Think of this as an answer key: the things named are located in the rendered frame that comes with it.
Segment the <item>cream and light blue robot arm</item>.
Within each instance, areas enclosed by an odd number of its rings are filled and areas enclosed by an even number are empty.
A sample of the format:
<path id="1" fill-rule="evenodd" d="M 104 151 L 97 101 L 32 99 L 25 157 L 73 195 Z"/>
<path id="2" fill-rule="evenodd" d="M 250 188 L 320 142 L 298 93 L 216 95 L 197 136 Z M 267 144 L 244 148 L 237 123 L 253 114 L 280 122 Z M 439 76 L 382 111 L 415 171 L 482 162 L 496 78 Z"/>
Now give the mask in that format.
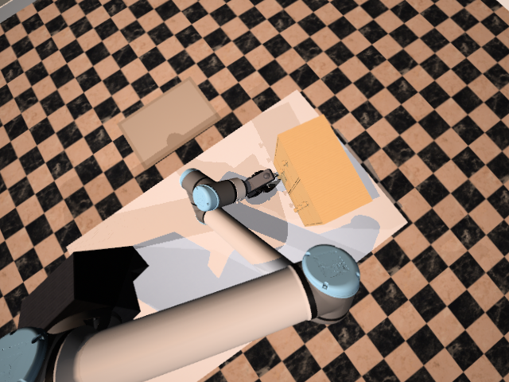
<path id="1" fill-rule="evenodd" d="M 293 263 L 221 208 L 245 198 L 239 178 L 190 168 L 180 184 L 198 221 L 263 276 L 124 323 L 97 309 L 48 332 L 20 328 L 0 339 L 0 382 L 144 382 L 305 320 L 331 325 L 348 315 L 360 271 L 345 250 L 318 244 Z"/>

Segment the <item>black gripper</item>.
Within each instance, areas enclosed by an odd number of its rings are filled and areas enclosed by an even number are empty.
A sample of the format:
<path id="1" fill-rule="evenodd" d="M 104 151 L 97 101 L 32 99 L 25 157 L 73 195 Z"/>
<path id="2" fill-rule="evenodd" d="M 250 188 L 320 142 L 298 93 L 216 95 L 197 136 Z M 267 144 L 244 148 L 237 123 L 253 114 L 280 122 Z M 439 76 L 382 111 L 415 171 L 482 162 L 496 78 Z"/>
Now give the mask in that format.
<path id="1" fill-rule="evenodd" d="M 258 172 L 255 172 L 254 174 L 251 175 L 251 177 L 249 177 L 248 179 L 246 179 L 245 181 L 249 180 L 250 178 L 256 176 L 257 174 L 261 173 L 262 171 L 264 170 L 259 170 Z M 241 179 L 240 179 L 241 180 Z M 270 182 L 266 185 L 264 185 L 263 187 L 255 190 L 254 192 L 252 193 L 248 193 L 248 188 L 247 188 L 247 184 L 244 180 L 241 180 L 243 182 L 243 184 L 245 185 L 245 188 L 246 188 L 246 196 L 248 199 L 249 198 L 252 198 L 252 197 L 257 197 L 260 193 L 262 193 L 262 191 L 264 193 L 268 193 L 270 192 L 272 189 L 274 189 L 276 187 L 276 185 L 281 181 L 281 179 L 278 179 L 277 181 L 273 181 L 273 182 Z"/>

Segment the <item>light wooden chest of drawers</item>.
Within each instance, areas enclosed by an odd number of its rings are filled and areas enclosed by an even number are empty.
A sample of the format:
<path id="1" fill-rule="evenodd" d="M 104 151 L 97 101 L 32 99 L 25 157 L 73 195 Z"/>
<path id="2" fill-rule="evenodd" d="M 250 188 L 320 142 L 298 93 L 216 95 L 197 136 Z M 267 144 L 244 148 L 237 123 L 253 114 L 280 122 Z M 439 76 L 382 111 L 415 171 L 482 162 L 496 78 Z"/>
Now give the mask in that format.
<path id="1" fill-rule="evenodd" d="M 322 223 L 327 224 L 372 202 L 354 166 L 324 115 L 302 123 L 277 136 L 283 145 L 298 180 L 301 180 Z"/>

